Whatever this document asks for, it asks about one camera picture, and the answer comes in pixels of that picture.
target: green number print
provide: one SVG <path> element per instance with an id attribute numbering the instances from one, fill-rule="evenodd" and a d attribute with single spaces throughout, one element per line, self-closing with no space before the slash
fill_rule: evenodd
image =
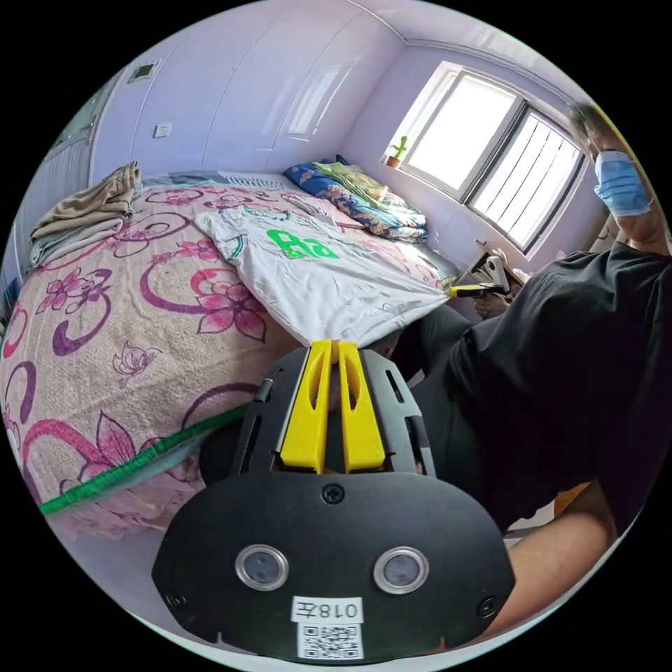
<path id="1" fill-rule="evenodd" d="M 303 259 L 304 257 L 328 257 L 338 259 L 338 255 L 332 252 L 326 245 L 322 245 L 315 238 L 296 237 L 289 231 L 271 229 L 266 231 L 268 237 L 290 258 Z"/>

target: qr code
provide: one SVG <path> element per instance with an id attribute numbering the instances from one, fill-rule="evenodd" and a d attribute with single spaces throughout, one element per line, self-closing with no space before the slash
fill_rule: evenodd
<path id="1" fill-rule="evenodd" d="M 359 624 L 305 625 L 299 628 L 299 658 L 347 659 L 364 658 Z"/>

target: black metal plate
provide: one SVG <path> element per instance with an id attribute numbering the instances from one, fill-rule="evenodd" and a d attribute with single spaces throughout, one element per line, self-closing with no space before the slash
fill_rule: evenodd
<path id="1" fill-rule="evenodd" d="M 322 489 L 345 490 L 337 505 Z M 268 544 L 289 562 L 286 584 L 272 592 L 243 585 L 235 558 Z M 430 563 L 426 583 L 389 595 L 372 579 L 379 555 L 411 546 Z M 471 497 L 447 483 L 408 473 L 318 476 L 249 472 L 198 493 L 177 513 L 157 556 L 153 579 L 189 632 L 241 649 L 297 658 L 294 596 L 361 597 L 362 664 L 454 647 L 479 636 L 515 584 L 501 533 Z M 496 599 L 488 618 L 483 600 Z M 325 661 L 331 665 L 337 661 Z"/>

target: wall outlet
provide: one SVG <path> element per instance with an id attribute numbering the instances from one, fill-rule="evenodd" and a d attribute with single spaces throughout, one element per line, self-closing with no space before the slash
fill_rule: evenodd
<path id="1" fill-rule="evenodd" d="M 170 129 L 171 129 L 170 124 L 159 124 L 155 129 L 154 129 L 154 137 L 155 138 L 165 138 L 166 136 L 170 135 Z"/>

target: folded towel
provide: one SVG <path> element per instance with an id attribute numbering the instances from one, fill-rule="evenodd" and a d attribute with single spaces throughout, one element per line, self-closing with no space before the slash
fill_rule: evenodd
<path id="1" fill-rule="evenodd" d="M 56 203 L 38 222 L 30 242 L 52 233 L 130 216 L 140 181 L 137 161 L 118 168 L 97 185 Z"/>
<path id="2" fill-rule="evenodd" d="M 93 245 L 105 238 L 111 238 L 115 233 L 118 233 L 121 230 L 123 223 L 123 219 L 117 218 L 106 222 L 100 222 L 99 224 L 85 226 L 83 229 L 75 231 L 73 236 L 66 237 L 65 240 L 61 239 L 58 244 L 43 249 L 41 255 L 39 255 L 40 248 L 38 245 L 40 241 L 37 241 L 31 250 L 29 270 L 38 265 L 44 266 L 56 259 L 64 257 L 66 254 L 70 254 L 70 252 L 81 250 L 82 248 L 88 245 Z"/>
<path id="3" fill-rule="evenodd" d="M 35 268 L 39 266 L 44 259 L 51 256 L 64 246 L 70 246 L 76 242 L 82 242 L 82 245 L 88 245 L 92 236 L 100 232 L 109 232 L 107 235 L 114 235 L 122 227 L 123 219 L 108 219 L 98 224 L 91 224 L 90 226 L 81 226 L 76 229 L 68 229 L 66 231 L 58 231 L 49 234 L 35 241 L 32 246 L 28 259 L 28 268 Z"/>

